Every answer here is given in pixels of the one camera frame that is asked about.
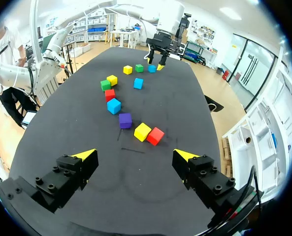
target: ceiling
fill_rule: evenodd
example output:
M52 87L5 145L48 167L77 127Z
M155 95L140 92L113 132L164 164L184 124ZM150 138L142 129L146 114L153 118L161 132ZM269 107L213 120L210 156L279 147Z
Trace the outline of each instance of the ceiling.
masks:
M275 47L280 42L279 34L269 18L269 12L262 10L259 5L250 4L250 0L179 0L187 2L208 11L221 21L230 25L235 31L243 31L252 34ZM233 20L222 13L219 9L230 7L242 20Z
M93 2L94 0L39 0L38 14L48 11L61 10L69 4L83 2ZM230 25L236 31L243 31L252 34L260 39L278 46L279 36L273 27L272 22L268 19L268 13L264 13L258 6L249 4L250 0L179 0L200 7L212 15L220 18L223 22ZM131 0L118 0L118 3L128 2ZM29 24L29 11L31 0L18 0L17 5L9 13L11 20L19 20L19 28ZM242 18L241 21L232 20L223 14L219 8L230 7L234 9Z

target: glass door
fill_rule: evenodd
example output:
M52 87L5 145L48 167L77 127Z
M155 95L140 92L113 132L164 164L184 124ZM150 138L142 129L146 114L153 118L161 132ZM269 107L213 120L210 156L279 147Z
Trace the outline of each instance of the glass door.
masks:
M268 77L274 57L259 44L247 40L239 65L229 80L244 109L254 100Z
M234 72L235 67L239 64L245 44L246 38L235 34L233 35L230 47L222 64L222 68L229 71L227 79L230 78L231 74Z

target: black pants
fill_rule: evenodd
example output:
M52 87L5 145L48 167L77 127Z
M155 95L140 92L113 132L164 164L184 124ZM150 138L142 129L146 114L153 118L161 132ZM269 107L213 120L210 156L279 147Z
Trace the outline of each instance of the black pants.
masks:
M36 111L35 105L23 92L12 87L8 88L6 91L3 91L2 95L0 95L1 103L6 108L9 115L18 124L18 126L21 127L21 121L23 120L23 116L17 111L16 104L12 95L17 98L22 108L26 111Z

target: red fire extinguisher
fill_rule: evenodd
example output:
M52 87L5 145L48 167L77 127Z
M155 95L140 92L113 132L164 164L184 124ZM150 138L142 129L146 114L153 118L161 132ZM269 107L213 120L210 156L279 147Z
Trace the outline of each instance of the red fire extinguisher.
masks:
M229 71L226 70L226 71L224 72L223 79L224 79L224 80L227 80L228 75L229 75Z

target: yellow cube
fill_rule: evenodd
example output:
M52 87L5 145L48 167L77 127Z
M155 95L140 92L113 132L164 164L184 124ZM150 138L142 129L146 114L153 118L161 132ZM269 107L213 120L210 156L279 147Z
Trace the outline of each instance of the yellow cube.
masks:
M139 139L141 142L145 141L148 134L150 133L151 128L147 126L145 123L141 123L134 132L134 136Z
M131 74L132 73L132 67L127 65L127 66L124 66L124 69L123 69L123 72L127 75Z
M110 75L106 77L106 79L111 83L111 86L114 86L117 84L117 77L115 75Z

